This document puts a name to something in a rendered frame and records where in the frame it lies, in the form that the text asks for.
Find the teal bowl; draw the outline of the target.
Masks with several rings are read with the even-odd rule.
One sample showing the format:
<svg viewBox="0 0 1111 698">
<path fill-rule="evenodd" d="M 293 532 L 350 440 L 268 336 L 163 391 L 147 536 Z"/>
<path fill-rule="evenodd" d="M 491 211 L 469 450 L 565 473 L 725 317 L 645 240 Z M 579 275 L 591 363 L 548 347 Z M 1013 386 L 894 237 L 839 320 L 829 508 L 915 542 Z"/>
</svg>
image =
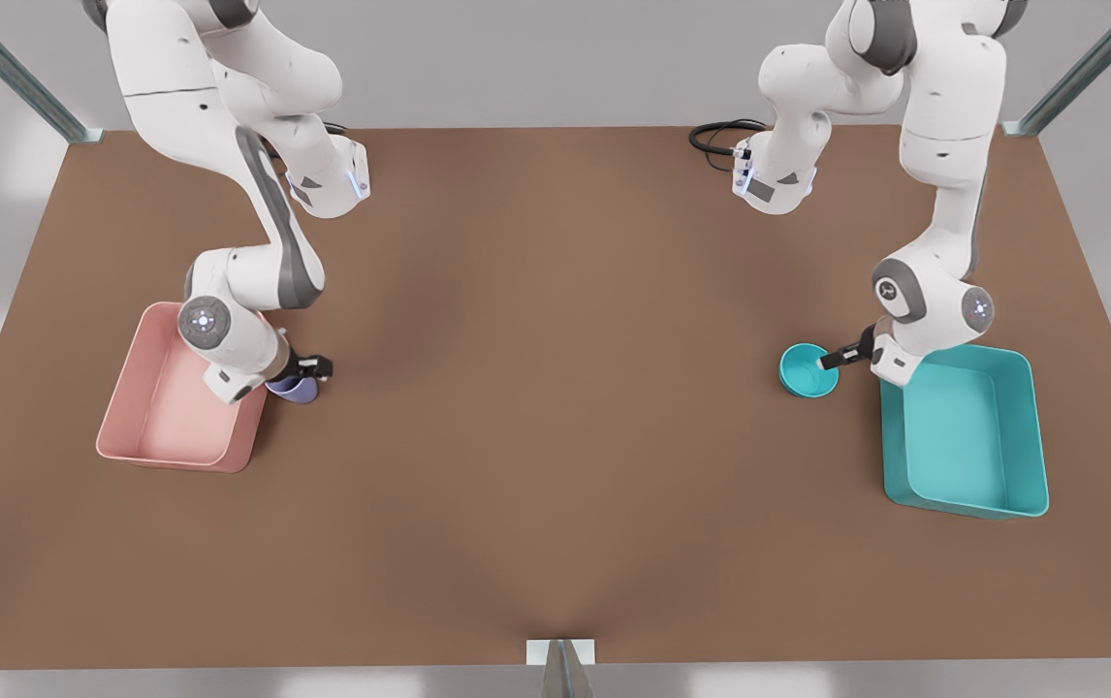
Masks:
<svg viewBox="0 0 1111 698">
<path fill-rule="evenodd" d="M 825 397 L 839 383 L 837 369 L 823 369 L 820 361 L 825 349 L 818 345 L 791 345 L 778 361 L 778 380 L 785 392 L 795 397 Z"/>
</svg>

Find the pink rectangular box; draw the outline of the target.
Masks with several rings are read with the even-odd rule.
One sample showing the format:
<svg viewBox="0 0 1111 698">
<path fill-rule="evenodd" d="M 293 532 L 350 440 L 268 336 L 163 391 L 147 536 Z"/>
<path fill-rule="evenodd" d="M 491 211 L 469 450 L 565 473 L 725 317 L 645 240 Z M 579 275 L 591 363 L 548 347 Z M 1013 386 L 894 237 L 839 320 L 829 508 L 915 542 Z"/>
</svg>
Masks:
<svg viewBox="0 0 1111 698">
<path fill-rule="evenodd" d="M 226 403 L 203 381 L 209 367 L 177 331 L 179 303 L 147 307 L 118 375 L 96 451 L 143 467 L 210 473 L 249 463 L 266 392 Z"/>
</svg>

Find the teal rectangular box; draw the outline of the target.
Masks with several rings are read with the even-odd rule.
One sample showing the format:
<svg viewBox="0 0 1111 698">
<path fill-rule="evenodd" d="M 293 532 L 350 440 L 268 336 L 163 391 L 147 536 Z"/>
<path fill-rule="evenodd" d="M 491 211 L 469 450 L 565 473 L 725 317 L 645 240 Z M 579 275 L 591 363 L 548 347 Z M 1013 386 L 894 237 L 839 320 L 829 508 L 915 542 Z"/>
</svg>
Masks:
<svg viewBox="0 0 1111 698">
<path fill-rule="evenodd" d="M 1032 366 L 962 345 L 928 355 L 908 385 L 880 383 L 883 486 L 894 503 L 981 520 L 1049 509 Z"/>
</svg>

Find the silver frame post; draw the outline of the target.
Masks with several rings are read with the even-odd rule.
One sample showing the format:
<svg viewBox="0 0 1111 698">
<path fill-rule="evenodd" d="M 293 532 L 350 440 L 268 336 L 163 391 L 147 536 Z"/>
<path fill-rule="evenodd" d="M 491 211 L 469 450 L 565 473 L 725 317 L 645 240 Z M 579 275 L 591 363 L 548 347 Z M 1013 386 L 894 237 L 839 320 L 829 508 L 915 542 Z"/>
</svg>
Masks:
<svg viewBox="0 0 1111 698">
<path fill-rule="evenodd" d="M 1007 137 L 1035 138 L 1048 124 L 1055 122 L 1097 77 L 1111 66 L 1111 26 L 1095 40 L 1085 53 L 1052 84 L 1038 101 L 1018 120 L 1003 122 Z"/>
<path fill-rule="evenodd" d="M 59 101 L 28 68 L 0 41 L 0 79 L 69 144 L 96 144 L 103 129 L 87 128 Z"/>
<path fill-rule="evenodd" d="M 526 645 L 527 666 L 542 666 L 539 698 L 595 698 L 585 667 L 595 664 L 592 639 L 532 639 Z"/>
</svg>

